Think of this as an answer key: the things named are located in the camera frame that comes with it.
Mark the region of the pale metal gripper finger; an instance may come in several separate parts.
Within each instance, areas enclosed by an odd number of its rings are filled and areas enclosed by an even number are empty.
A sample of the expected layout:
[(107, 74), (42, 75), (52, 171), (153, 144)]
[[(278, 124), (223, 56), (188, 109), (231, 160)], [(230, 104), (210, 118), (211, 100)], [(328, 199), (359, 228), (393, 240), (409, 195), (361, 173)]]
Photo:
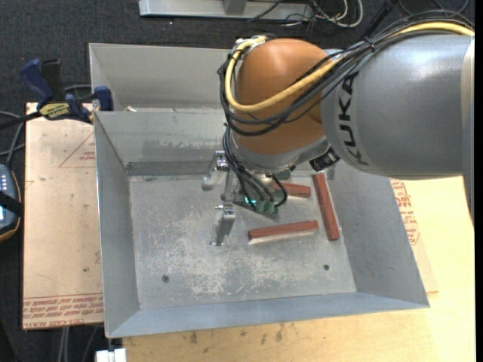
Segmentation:
[(202, 189), (210, 191), (215, 186), (220, 185), (226, 177), (229, 165), (226, 160), (226, 153), (223, 150), (217, 150), (211, 160), (208, 168), (208, 174), (202, 180)]
[(236, 218), (233, 204), (223, 204), (218, 209), (220, 215), (217, 220), (215, 239), (212, 241), (214, 246), (223, 244), (224, 238), (230, 234)]

